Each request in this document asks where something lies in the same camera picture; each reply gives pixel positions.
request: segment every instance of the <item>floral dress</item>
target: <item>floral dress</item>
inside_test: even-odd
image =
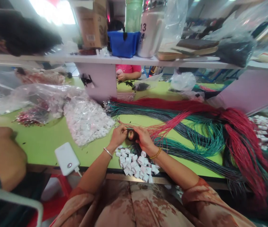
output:
[[[158,184],[107,180],[96,195],[74,190],[51,226],[255,227],[202,178],[184,192],[182,203]]]

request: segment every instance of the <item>cord end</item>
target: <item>cord end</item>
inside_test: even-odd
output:
[[[76,173],[78,173],[78,175],[79,175],[80,177],[82,177],[82,175],[81,175],[81,173],[80,173],[80,171],[79,171],[79,167],[76,167],[76,168],[74,169],[74,171],[75,171]]]

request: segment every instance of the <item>cardboard box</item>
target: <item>cardboard box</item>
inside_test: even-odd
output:
[[[102,48],[108,44],[106,0],[70,1],[85,47]]]

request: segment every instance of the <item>white shelf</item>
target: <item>white shelf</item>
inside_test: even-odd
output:
[[[15,57],[12,55],[0,54],[0,62],[12,65],[21,64],[24,61],[49,61],[51,63],[98,63],[98,64],[127,64],[127,65],[147,65],[147,66],[165,66],[165,67],[186,67],[186,68],[216,68],[216,69],[241,69],[232,64],[226,64],[219,61],[200,61],[206,57],[197,57],[195,59],[178,59],[175,61],[159,61],[156,57],[141,58],[134,56],[132,58],[119,57],[100,57],[96,55],[70,55],[70,54],[52,54],[46,56],[23,55]],[[268,63],[250,61],[247,69],[268,69]]]

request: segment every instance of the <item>green table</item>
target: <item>green table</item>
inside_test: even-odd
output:
[[[79,78],[72,79],[70,84],[83,87],[83,84]],[[136,92],[135,98],[138,99],[140,97],[146,96],[151,98],[163,98],[167,100],[180,100],[180,95],[168,91],[169,85],[170,84],[167,82],[158,82],[158,86],[156,88]],[[131,88],[126,86],[124,83],[118,85],[118,91],[132,92]],[[13,113],[0,116],[0,126],[11,127],[15,132],[17,132],[16,141],[26,152],[29,164],[58,166],[54,150],[59,146],[63,145],[64,143],[70,142],[80,161],[80,166],[89,167],[103,151],[103,147],[109,144],[113,131],[112,129],[110,133],[104,138],[97,139],[88,144],[87,146],[80,148],[75,144],[71,137],[71,134],[66,124],[65,117],[59,120],[52,121],[42,127],[25,127],[23,125],[19,125],[17,122],[12,122],[15,120],[15,116],[17,115],[17,113],[18,111],[15,111]],[[135,115],[121,115],[120,120],[124,123],[131,122],[132,124],[138,124],[142,126],[150,126],[162,123],[158,120],[149,117]],[[189,140],[183,138],[174,130],[172,130],[168,134],[168,136],[180,141],[187,146],[192,146],[192,143]],[[213,171],[208,170],[207,168],[195,164],[191,161],[177,157],[174,158],[192,169],[196,174],[200,176],[223,178],[222,176],[214,173]],[[210,157],[209,159],[219,164],[222,163],[221,155],[216,155],[214,157]],[[121,169],[119,165],[119,158],[115,155],[113,160],[109,164],[109,169]]]

